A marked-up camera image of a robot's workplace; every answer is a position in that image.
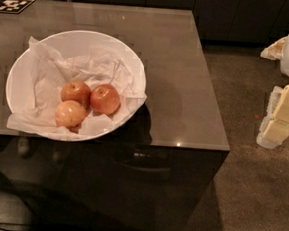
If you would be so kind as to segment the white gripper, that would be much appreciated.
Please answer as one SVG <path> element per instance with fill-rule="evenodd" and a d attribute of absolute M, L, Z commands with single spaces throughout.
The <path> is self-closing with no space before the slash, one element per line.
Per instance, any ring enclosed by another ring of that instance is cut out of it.
<path fill-rule="evenodd" d="M 289 77 L 289 34 L 263 51 L 261 56 L 269 60 L 280 60 L 281 72 Z M 281 88 L 275 86 L 271 92 L 266 116 L 257 135 L 259 146 L 275 149 L 289 138 L 289 84 Z"/>

